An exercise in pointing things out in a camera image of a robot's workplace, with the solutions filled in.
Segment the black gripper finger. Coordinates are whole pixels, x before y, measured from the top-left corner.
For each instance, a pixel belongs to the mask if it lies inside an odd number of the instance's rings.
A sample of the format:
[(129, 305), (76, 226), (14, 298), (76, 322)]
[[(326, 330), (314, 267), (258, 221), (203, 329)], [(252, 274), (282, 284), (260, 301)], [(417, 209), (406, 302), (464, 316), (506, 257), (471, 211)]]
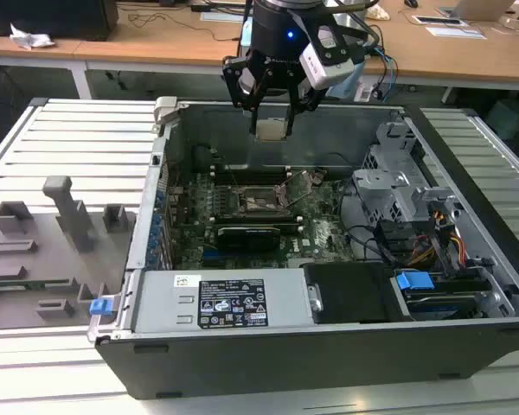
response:
[(234, 107), (250, 113), (249, 132), (255, 135), (262, 95), (248, 68), (247, 58), (226, 56), (222, 59), (221, 71)]
[(317, 109), (321, 100), (328, 92), (328, 88), (316, 90), (310, 87), (303, 98), (299, 97), (298, 84), (289, 84), (287, 87), (290, 104), (285, 115), (285, 134), (291, 135), (294, 120), (297, 114), (302, 112), (313, 112)]

